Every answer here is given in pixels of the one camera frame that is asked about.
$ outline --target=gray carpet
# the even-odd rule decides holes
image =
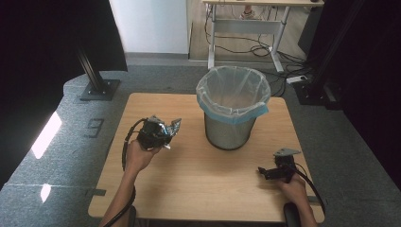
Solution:
[[[206,73],[206,67],[198,66],[139,65],[130,66],[129,73],[102,72],[105,79],[121,80],[113,101],[79,101],[88,79],[83,75],[68,81],[57,109],[60,130],[43,157],[30,152],[0,192],[0,226],[97,226],[99,219],[87,210],[129,95],[195,94]],[[272,92],[278,91],[276,76],[267,78]],[[289,86],[283,98],[314,183],[327,203],[321,226],[401,226],[400,191],[343,112],[301,106]],[[43,202],[44,183],[51,190]],[[263,226],[162,220],[148,225]]]

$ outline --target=black cable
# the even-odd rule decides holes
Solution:
[[[323,202],[323,200],[322,200],[321,195],[320,195],[319,192],[318,192],[318,189],[316,189],[316,187],[315,187],[315,185],[313,184],[313,182],[311,182],[311,181],[309,180],[309,178],[308,178],[303,172],[301,172],[300,170],[298,170],[297,168],[294,168],[294,167],[292,167],[292,166],[290,166],[290,165],[287,165],[287,164],[283,164],[283,165],[286,166],[286,167],[288,167],[288,168],[290,168],[290,169],[292,169],[292,170],[295,171],[298,175],[300,175],[302,178],[304,178],[304,180],[307,182],[307,184],[309,184],[310,188],[312,188],[313,193],[315,193],[315,196],[316,196],[316,198],[318,199],[319,204],[320,204],[321,207],[322,207],[323,214],[325,215],[325,205],[324,205],[324,202]]]
[[[207,13],[206,13],[206,21],[205,21],[205,23],[204,23],[205,38],[206,38],[206,41],[207,41],[209,44],[210,44],[210,42],[209,42],[208,36],[211,36],[211,35],[207,32],[206,27],[207,27],[207,22],[209,21],[210,13],[212,12],[212,10],[213,10],[213,6],[211,7],[210,10],[207,11]],[[257,41],[257,40],[254,40],[254,39],[250,39],[250,38],[246,38],[246,37],[216,36],[216,35],[215,35],[215,38],[247,40],[247,41],[252,41],[252,42],[256,42],[256,43],[259,43],[259,44],[263,44],[263,45],[265,45],[265,46],[268,46],[267,44],[261,43],[260,41]],[[255,48],[255,46],[253,46],[253,47],[251,47],[251,50],[248,50],[248,51],[233,51],[233,50],[227,49],[227,48],[225,48],[225,47],[223,47],[223,46],[220,46],[220,45],[215,45],[215,47],[221,48],[221,49],[223,49],[223,50],[225,50],[225,51],[228,51],[228,52],[231,52],[231,53],[234,53],[234,54],[254,53],[254,49],[253,49],[253,48]]]
[[[132,134],[134,133],[135,127],[138,126],[139,123],[141,123],[143,121],[146,121],[146,119],[142,118],[142,119],[138,120],[135,124],[133,124],[133,126],[128,131],[126,138],[124,139],[124,147],[123,147],[122,159],[121,159],[123,171],[125,171],[125,164],[126,164],[126,160],[127,160],[127,149],[128,149],[128,144],[129,144],[130,138],[131,138]],[[130,200],[123,207],[123,209],[114,216],[114,218],[109,220],[109,222],[107,222],[104,225],[104,227],[112,226],[116,221],[118,221],[130,209],[133,201],[135,200],[135,195],[136,195],[136,189],[134,186]]]
[[[289,67],[292,67],[292,66],[301,67],[301,68],[290,70]],[[292,75],[296,75],[296,76],[307,75],[313,71],[312,68],[304,67],[299,63],[288,64],[286,66],[286,70],[287,70],[287,72],[281,77],[283,80],[280,85],[280,88],[275,93],[273,93],[271,96],[283,96],[287,89],[287,79],[291,78]]]
[[[265,72],[265,71],[262,71],[262,70],[258,70],[258,71],[260,71],[261,73],[263,73],[263,74],[265,74],[265,75],[273,75],[273,76],[277,77],[277,79],[274,80],[274,81],[268,81],[270,87],[272,86],[273,83],[278,82],[280,79],[284,79],[284,81],[286,81],[286,79],[287,79],[287,77],[288,77],[287,74],[284,74],[284,75],[283,75],[283,74],[274,74],[274,73],[270,73],[270,72]],[[272,93],[271,96],[276,96],[277,94],[280,93],[280,91],[281,91],[282,89],[283,89],[283,83],[281,84],[279,90],[276,91],[275,93]]]
[[[125,163],[126,163],[126,159],[127,159],[127,149],[128,149],[128,143],[130,141],[130,138],[133,134],[133,131],[135,130],[135,127],[139,125],[139,123],[146,121],[145,118],[142,118],[140,120],[138,120],[128,131],[128,134],[126,136],[126,138],[124,139],[124,147],[123,147],[123,152],[121,154],[121,161],[122,161],[122,166],[123,166],[123,171],[125,171]]]
[[[299,165],[299,164],[295,164],[296,166],[299,166],[303,171],[304,171],[304,174],[306,175],[306,177],[307,177],[307,173],[306,173],[306,170],[304,169],[304,167],[303,166],[301,166],[301,165]]]
[[[124,208],[117,215],[114,216],[114,218],[109,220],[109,222],[107,222],[107,224],[105,224],[104,227],[110,227],[113,224],[115,224],[115,222],[118,221],[130,209],[133,201],[135,200],[135,196],[136,196],[136,189],[134,186],[133,190],[132,190],[132,195],[131,195],[128,203],[124,206]]]
[[[267,54],[264,54],[264,55],[259,55],[259,54],[256,54],[256,51],[257,50],[266,50],[268,53]],[[269,46],[263,46],[261,43],[260,43],[260,45],[254,45],[254,46],[252,46],[251,47],[251,52],[256,56],[256,57],[260,57],[260,58],[263,58],[263,57],[267,57],[268,55],[270,55],[270,51],[269,51]]]
[[[305,64],[305,60],[291,56],[289,54],[286,54],[284,52],[281,51],[277,51],[277,53],[280,55],[280,57],[284,60],[290,61],[292,63],[296,63],[296,64],[300,64],[300,65],[304,65]]]
[[[272,6],[269,6],[269,14],[268,14],[268,19],[267,19],[267,21],[270,19],[271,9],[272,9]]]

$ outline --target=trash can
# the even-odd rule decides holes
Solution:
[[[268,112],[270,86],[251,68],[212,68],[197,86],[209,142],[220,149],[237,149],[250,138],[256,118]]]

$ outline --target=wooden table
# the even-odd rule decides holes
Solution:
[[[274,43],[269,48],[271,58],[278,73],[284,69],[277,55],[277,49],[283,37],[284,28],[291,7],[322,7],[323,0],[311,2],[310,0],[202,0],[212,7],[212,30],[210,31],[211,41],[209,45],[208,68],[215,66],[215,33],[250,33],[250,34],[272,34],[275,35]],[[259,21],[259,20],[226,20],[216,17],[216,6],[218,5],[252,5],[252,6],[284,6],[286,7],[281,21]]]
[[[121,151],[130,127],[156,114],[167,125],[176,118],[183,121],[171,150],[159,152],[137,178],[133,204],[138,218],[284,221],[287,201],[274,181],[266,181],[257,167],[274,168],[275,151],[301,147],[285,101],[272,97],[268,107],[270,112],[256,119],[249,141],[242,148],[226,151],[207,141],[203,110],[195,95],[132,94],[96,187],[106,194],[93,197],[89,214],[102,217],[112,201],[123,175]],[[310,176],[304,155],[294,158]],[[322,222],[320,205],[313,205],[313,209],[317,221]]]

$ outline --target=black stand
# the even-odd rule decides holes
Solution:
[[[301,105],[325,106],[327,110],[341,110],[340,90],[334,84],[326,83],[323,92],[314,95],[309,91],[309,84],[292,83]]]
[[[78,46],[78,58],[83,70],[90,80],[90,83],[86,86],[85,91],[80,96],[80,100],[112,100],[120,80],[103,79],[99,72],[89,62],[88,56],[80,45]]]

